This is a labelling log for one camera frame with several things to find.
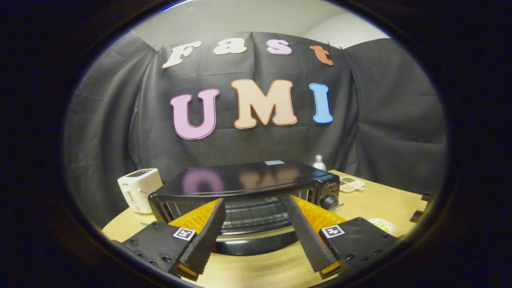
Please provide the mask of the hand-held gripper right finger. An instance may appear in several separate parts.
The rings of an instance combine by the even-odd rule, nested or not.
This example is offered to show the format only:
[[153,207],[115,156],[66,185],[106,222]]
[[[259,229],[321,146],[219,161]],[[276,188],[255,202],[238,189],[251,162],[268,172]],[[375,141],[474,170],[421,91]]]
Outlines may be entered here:
[[323,279],[367,270],[402,240],[363,217],[347,220],[293,195],[286,207],[310,266]]

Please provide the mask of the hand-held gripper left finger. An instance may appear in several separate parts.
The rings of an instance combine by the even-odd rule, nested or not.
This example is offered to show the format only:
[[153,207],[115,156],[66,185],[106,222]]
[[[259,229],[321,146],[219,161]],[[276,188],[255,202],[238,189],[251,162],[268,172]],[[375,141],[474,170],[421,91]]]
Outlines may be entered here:
[[171,221],[154,221],[117,248],[149,267],[196,281],[204,273],[226,216],[223,198]]

